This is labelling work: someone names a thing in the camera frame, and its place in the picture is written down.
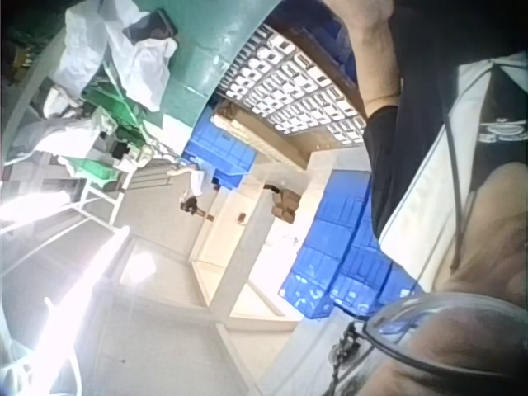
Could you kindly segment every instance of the stacked blue crates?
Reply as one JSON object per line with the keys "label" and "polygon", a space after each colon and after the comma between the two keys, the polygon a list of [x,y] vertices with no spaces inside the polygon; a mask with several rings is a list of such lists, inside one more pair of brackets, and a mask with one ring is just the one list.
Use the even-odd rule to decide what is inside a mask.
{"label": "stacked blue crates", "polygon": [[333,304],[369,317],[385,304],[421,293],[385,256],[372,231],[368,174],[333,172],[312,227],[280,295],[307,318],[325,318]]}
{"label": "stacked blue crates", "polygon": [[247,174],[255,161],[257,151],[213,124],[213,114],[210,106],[204,109],[192,131],[183,157],[198,157],[227,177]]}
{"label": "stacked blue crates", "polygon": [[369,316],[377,310],[378,298],[393,265],[381,252],[372,231],[370,192],[368,196],[330,292],[338,307],[356,316]]}
{"label": "stacked blue crates", "polygon": [[279,295],[306,318],[327,318],[333,310],[332,299],[325,289],[293,271],[286,277]]}
{"label": "stacked blue crates", "polygon": [[364,207],[370,174],[335,171],[326,186],[312,227],[279,294],[307,318],[332,311],[336,280]]}

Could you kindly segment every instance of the person's skin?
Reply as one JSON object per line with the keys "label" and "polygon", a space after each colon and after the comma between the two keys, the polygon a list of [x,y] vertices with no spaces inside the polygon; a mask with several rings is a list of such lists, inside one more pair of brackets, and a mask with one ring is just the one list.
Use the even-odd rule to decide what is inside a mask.
{"label": "person's skin", "polygon": [[[393,0],[324,0],[348,29],[356,58],[360,93],[367,116],[383,106],[398,105],[400,83],[388,19]],[[475,293],[526,307],[526,181],[519,163],[497,169],[477,191],[465,230],[460,268],[437,282],[437,291]],[[438,314],[413,336],[408,348],[433,361],[507,370],[516,362],[512,351],[497,340],[503,323],[483,323],[464,312]],[[369,378],[360,396],[440,396],[408,374],[409,368],[387,359]],[[520,394],[528,394],[522,389]]]}
{"label": "person's skin", "polygon": [[393,0],[324,0],[348,29],[365,112],[398,105],[400,79],[388,19]]}
{"label": "person's skin", "polygon": [[[469,219],[460,268],[440,284],[437,291],[487,295],[526,309],[526,180],[528,170],[521,163],[503,165],[489,176],[478,191]],[[526,364],[519,356],[519,346],[512,349],[511,340],[512,331],[507,328],[507,323],[453,309],[437,314],[421,327],[407,348],[433,361],[511,372]],[[359,395],[443,394],[425,387],[415,380],[416,376],[424,376],[424,373],[413,372],[413,369],[387,359]],[[526,387],[519,390],[518,394],[528,392]]]}

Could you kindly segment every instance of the cardboard box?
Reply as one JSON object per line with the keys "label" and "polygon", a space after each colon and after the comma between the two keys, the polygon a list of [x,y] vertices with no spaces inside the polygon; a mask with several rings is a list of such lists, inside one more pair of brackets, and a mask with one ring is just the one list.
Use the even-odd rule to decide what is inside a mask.
{"label": "cardboard box", "polygon": [[293,210],[285,209],[281,206],[273,206],[273,209],[271,209],[272,214],[281,219],[282,221],[285,221],[286,223],[293,224],[295,221],[295,212]]}
{"label": "cardboard box", "polygon": [[295,212],[299,208],[300,195],[292,190],[282,190],[280,194],[273,195],[273,202],[276,206]]}

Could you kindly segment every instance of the white cloth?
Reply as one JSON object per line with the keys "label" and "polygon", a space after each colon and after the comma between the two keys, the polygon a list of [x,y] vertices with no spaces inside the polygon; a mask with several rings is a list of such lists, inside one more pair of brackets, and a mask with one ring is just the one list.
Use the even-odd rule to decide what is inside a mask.
{"label": "white cloth", "polygon": [[66,11],[66,49],[50,74],[55,83],[74,98],[101,66],[106,46],[126,95],[159,111],[170,73],[168,60],[177,48],[173,39],[142,40],[133,45],[123,29],[146,17],[131,0],[86,0]]}
{"label": "white cloth", "polygon": [[35,151],[44,151],[65,157],[85,158],[102,130],[106,113],[98,107],[92,118],[86,120],[52,119],[24,126],[13,146],[23,149],[18,158],[6,164],[29,158]]}
{"label": "white cloth", "polygon": [[205,172],[204,171],[191,171],[191,176],[189,178],[190,180],[190,188],[192,195],[194,196],[201,196],[203,192],[203,185],[204,185],[204,179],[205,179]]}
{"label": "white cloth", "polygon": [[92,80],[101,66],[108,42],[97,0],[87,0],[66,11],[66,48],[49,77],[73,98]]}
{"label": "white cloth", "polygon": [[[459,97],[450,112],[460,179],[462,207],[466,206],[480,111],[494,64],[501,66],[522,89],[528,87],[526,52],[487,59],[459,68]],[[445,126],[442,126],[405,196],[379,238],[381,250],[401,264],[420,286],[432,288],[438,267],[455,235],[455,201]]]}

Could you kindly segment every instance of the man's arm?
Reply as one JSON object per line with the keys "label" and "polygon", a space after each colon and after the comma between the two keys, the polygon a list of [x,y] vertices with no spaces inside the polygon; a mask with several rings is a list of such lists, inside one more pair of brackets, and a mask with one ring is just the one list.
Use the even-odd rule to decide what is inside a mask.
{"label": "man's arm", "polygon": [[367,117],[398,105],[400,81],[387,20],[393,0],[324,0],[348,29]]}

